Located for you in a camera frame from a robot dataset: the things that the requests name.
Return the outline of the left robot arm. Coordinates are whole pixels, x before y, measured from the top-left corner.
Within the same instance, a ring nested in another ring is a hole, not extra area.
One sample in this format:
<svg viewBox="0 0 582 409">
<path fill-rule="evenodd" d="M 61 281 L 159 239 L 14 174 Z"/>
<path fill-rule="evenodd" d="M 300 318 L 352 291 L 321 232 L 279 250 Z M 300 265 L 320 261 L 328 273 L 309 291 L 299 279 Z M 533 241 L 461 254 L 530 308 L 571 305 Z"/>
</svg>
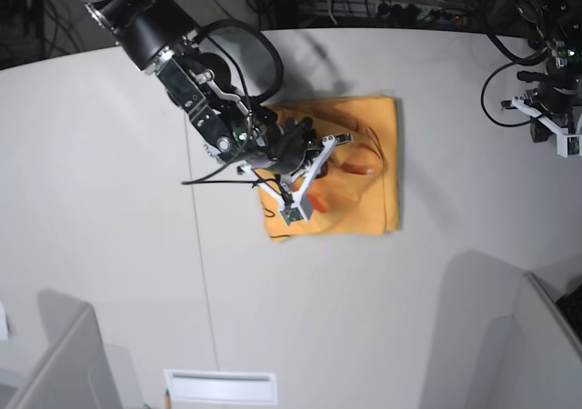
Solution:
<svg viewBox="0 0 582 409">
<path fill-rule="evenodd" d="M 495 0 L 483 0 L 481 13 Z M 534 143 L 554 137 L 565 155 L 581 153 L 581 0 L 514 0 L 517 13 L 526 21 L 527 42 L 533 53 L 519 57 L 499 41 L 496 34 L 483 29 L 496 48 L 508 58 L 498 68 L 499 74 L 512 66 L 522 69 L 517 80 L 530 87 L 523 95 L 501 102 L 504 110 L 518 110 L 527 116 L 527 126 Z"/>
</svg>

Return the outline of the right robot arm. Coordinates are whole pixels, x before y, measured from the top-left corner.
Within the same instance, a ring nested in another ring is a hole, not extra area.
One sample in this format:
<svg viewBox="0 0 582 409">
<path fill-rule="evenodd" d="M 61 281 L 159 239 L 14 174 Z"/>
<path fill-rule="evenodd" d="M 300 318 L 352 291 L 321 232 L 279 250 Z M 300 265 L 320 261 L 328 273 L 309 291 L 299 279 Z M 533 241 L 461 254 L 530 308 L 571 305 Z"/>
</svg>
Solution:
<svg viewBox="0 0 582 409">
<path fill-rule="evenodd" d="M 201 26 L 175 0 L 80 1 L 140 71 L 157 77 L 222 166 L 246 162 L 281 176 L 313 169 L 324 147 L 312 119 L 279 123 L 263 105 L 281 89 L 284 66 L 273 44 L 254 27 L 236 20 Z M 200 48 L 212 33 L 228 27 L 249 34 L 272 59 L 274 81 L 258 95 L 234 86 L 230 70 L 238 64 L 226 50 L 214 54 Z"/>
</svg>

